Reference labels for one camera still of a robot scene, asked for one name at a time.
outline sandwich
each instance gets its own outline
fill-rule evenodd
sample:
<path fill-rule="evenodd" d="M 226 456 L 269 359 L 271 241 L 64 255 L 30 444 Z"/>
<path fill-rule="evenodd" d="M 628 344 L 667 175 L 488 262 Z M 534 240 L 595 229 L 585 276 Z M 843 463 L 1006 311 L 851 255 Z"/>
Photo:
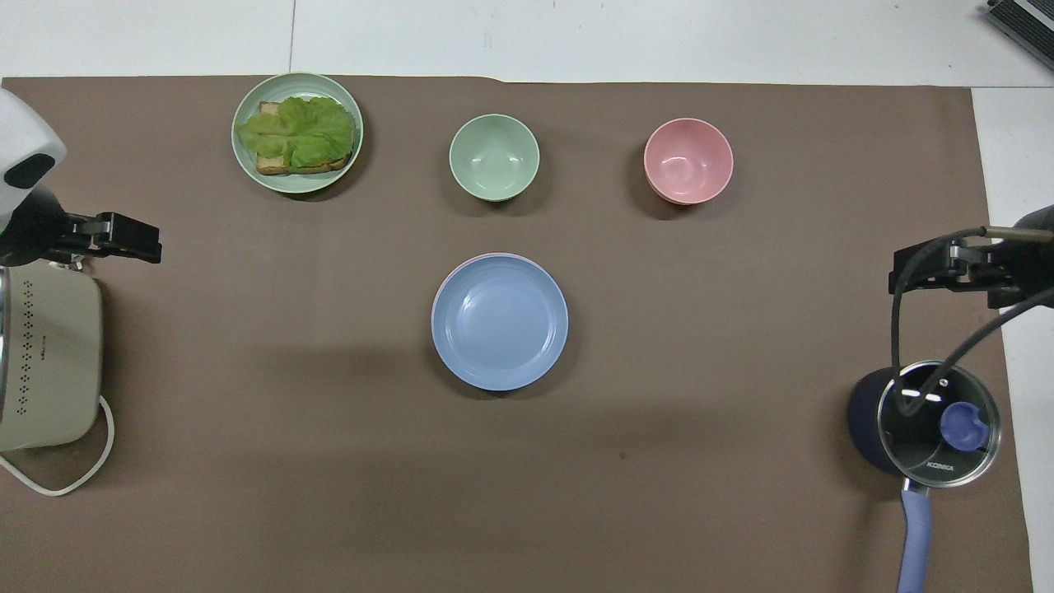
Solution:
<path fill-rule="evenodd" d="M 259 113 L 235 131 L 264 175 L 337 171 L 348 164 L 355 139 L 351 116 L 329 97 L 260 101 Z"/>

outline cable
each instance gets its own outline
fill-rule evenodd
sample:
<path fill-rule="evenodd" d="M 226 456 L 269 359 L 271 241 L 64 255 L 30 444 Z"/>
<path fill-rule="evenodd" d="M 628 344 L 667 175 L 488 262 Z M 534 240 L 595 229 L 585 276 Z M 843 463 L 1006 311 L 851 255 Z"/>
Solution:
<path fill-rule="evenodd" d="M 959 344 L 959 348 L 955 349 L 955 351 L 949 355 L 946 359 L 944 359 L 944 362 L 940 363 L 940 367 L 938 367 L 937 370 L 930 375 L 930 378 L 925 380 L 925 383 L 923 383 L 922 388 L 919 390 L 919 394 L 922 394 L 922 397 L 918 399 L 923 399 L 925 394 L 933 392 L 933 389 L 937 386 L 937 383 L 943 379 L 945 375 L 948 375 L 949 370 L 951 370 L 955 363 L 959 362 L 959 359 L 964 357 L 971 349 L 976 347 L 981 340 L 988 338 L 993 332 L 1024 312 L 1038 305 L 1046 305 L 1052 302 L 1054 302 L 1054 286 L 1048 288 L 1041 292 L 1036 292 L 1032 296 L 1029 296 L 1029 298 L 1024 301 L 1021 301 L 999 317 L 985 323 L 980 330 L 973 333 L 970 338 L 967 338 L 965 341 Z"/>
<path fill-rule="evenodd" d="M 893 291 L 893 315 L 890 317 L 890 351 L 893 368 L 893 390 L 891 393 L 899 397 L 894 397 L 893 401 L 897 404 L 897 410 L 900 414 L 904 416 L 913 416 L 922 408 L 922 400 L 924 398 L 919 398 L 919 402 L 907 402 L 907 398 L 901 394 L 901 369 L 900 369 L 900 300 L 903 298 L 904 290 L 907 289 L 907 281 L 912 277 L 912 273 L 915 268 L 922 262 L 923 259 L 932 255 L 938 249 L 946 244 L 949 241 L 956 240 L 959 238 L 965 238 L 968 236 L 984 236 L 984 226 L 975 226 L 971 229 L 963 229 L 951 234 L 945 234 L 944 236 L 937 237 L 921 249 L 915 252 L 914 255 L 907 262 L 904 263 L 904 269 L 900 270 L 900 275 L 897 277 L 896 288 Z"/>
<path fill-rule="evenodd" d="M 106 398 L 99 396 L 99 406 L 102 407 L 102 413 L 106 416 L 106 447 L 103 448 L 102 455 L 99 456 L 99 460 L 95 462 L 95 466 L 93 466 L 92 469 L 89 470 L 86 474 L 81 476 L 76 482 L 61 490 L 47 490 L 31 480 L 28 476 L 12 466 L 11 462 L 4 459 L 2 455 L 0 455 L 0 466 L 11 472 L 12 475 L 18 478 L 20 482 L 44 496 L 62 496 L 77 490 L 81 485 L 86 482 L 89 478 L 94 476 L 95 473 L 99 471 L 99 468 L 102 468 L 106 458 L 110 457 L 110 450 L 114 448 L 114 434 L 116 433 L 116 429 L 114 427 L 114 415 L 110 412 L 110 406 L 106 404 Z"/>

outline plate with lettuce and bread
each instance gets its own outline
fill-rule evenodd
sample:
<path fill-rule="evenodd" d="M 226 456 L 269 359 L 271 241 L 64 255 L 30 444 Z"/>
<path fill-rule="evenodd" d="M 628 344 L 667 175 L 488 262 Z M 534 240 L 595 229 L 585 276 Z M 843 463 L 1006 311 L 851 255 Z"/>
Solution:
<path fill-rule="evenodd" d="M 319 74 L 268 78 L 241 99 L 231 145 L 245 172 L 281 193 L 308 193 L 339 179 L 363 146 L 363 114 L 348 91 Z"/>

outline white table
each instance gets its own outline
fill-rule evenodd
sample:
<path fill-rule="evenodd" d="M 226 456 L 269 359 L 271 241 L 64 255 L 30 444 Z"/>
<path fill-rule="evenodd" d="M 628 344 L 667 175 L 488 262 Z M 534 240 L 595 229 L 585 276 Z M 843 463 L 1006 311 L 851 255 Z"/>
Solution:
<path fill-rule="evenodd" d="M 970 86 L 990 221 L 1009 225 L 1054 202 L 1054 73 L 984 22 L 982 1 L 0 2 L 0 76 L 291 70 Z M 1043 435 L 1054 424 L 1054 311 L 1011 323 L 1003 342 L 1032 577 L 1052 593 L 1054 456 Z"/>

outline blue plate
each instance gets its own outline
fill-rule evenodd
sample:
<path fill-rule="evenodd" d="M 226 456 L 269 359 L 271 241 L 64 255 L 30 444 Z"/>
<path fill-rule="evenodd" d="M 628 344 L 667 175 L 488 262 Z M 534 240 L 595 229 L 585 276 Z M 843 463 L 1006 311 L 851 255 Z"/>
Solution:
<path fill-rule="evenodd" d="M 545 375 L 567 342 L 564 294 L 541 265 L 488 253 L 450 272 L 432 303 L 432 342 L 454 375 L 492 392 Z"/>

